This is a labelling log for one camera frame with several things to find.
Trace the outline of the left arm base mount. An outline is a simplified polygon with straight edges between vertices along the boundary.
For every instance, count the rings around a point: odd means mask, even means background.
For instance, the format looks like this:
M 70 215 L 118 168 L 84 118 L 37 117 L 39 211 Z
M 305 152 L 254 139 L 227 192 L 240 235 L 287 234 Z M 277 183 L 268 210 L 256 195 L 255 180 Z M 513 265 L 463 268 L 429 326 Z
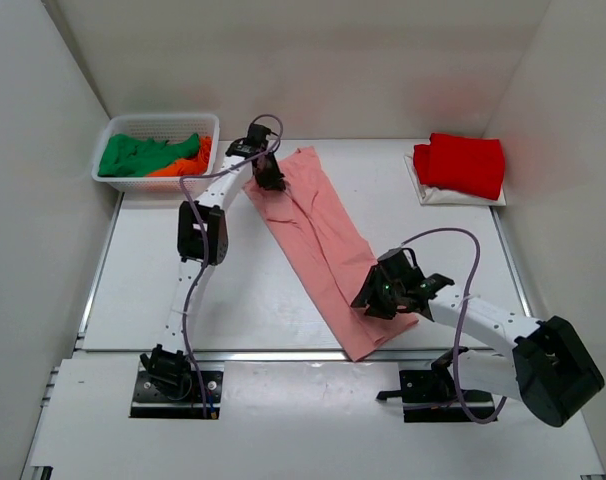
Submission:
M 202 395 L 195 371 L 175 387 L 153 379 L 139 366 L 131 397 L 129 417 L 135 419 L 218 420 L 224 387 L 222 364 L 201 371 Z

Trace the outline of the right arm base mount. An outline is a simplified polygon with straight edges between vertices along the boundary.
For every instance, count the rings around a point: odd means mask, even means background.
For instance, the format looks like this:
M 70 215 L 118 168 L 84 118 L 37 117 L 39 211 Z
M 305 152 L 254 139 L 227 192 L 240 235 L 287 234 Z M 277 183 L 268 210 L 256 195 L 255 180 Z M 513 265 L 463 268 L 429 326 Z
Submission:
M 484 424 L 495 421 L 505 402 L 494 402 L 492 394 L 480 390 L 455 392 L 449 372 L 453 363 L 451 349 L 439 351 L 384 351 L 374 356 L 376 361 L 392 362 L 398 366 L 399 386 L 381 390 L 376 401 L 383 405 L 398 403 L 406 423 Z

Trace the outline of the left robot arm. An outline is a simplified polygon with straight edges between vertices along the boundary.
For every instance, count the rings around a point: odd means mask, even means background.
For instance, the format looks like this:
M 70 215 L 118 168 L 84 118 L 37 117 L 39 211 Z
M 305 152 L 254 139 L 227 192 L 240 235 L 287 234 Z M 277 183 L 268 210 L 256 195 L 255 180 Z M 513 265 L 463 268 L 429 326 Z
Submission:
M 198 312 L 214 269 L 227 255 L 226 211 L 243 185 L 253 179 L 268 192 L 285 189 L 284 175 L 275 158 L 282 133 L 282 125 L 273 130 L 254 119 L 245 136 L 228 146 L 221 169 L 201 176 L 209 181 L 201 194 L 193 195 L 188 186 L 194 176 L 179 180 L 185 200 L 179 207 L 177 287 L 159 344 L 151 353 L 140 356 L 148 381 L 171 402 L 194 393 L 206 399 L 206 382 L 190 344 L 189 321 Z

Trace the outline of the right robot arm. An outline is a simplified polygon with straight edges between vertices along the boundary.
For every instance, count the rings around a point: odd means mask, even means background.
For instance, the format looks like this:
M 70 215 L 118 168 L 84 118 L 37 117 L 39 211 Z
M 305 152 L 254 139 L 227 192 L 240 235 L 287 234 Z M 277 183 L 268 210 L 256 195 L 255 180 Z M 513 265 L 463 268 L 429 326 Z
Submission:
M 425 370 L 401 371 L 399 389 L 381 391 L 377 399 L 401 399 L 408 421 L 461 421 L 462 400 L 474 402 L 473 413 L 487 418 L 488 404 L 498 395 L 522 402 L 543 423 L 560 427 L 605 385 L 570 322 L 522 316 L 465 296 L 452 279 L 424 275 L 409 248 L 382 255 L 351 306 L 387 323 L 404 313 L 421 314 L 491 349 L 478 353 L 460 346 Z

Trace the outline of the pink t-shirt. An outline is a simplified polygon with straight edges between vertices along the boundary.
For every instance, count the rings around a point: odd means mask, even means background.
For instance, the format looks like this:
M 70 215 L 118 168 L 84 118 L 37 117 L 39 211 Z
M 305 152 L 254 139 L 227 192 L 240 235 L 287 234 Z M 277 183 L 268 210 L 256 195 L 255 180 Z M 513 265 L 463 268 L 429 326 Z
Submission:
M 284 252 L 336 340 L 360 361 L 419 322 L 415 314 L 392 320 L 351 307 L 376 259 L 359 234 L 312 147 L 279 162 L 286 190 L 267 191 L 255 180 L 244 191 Z

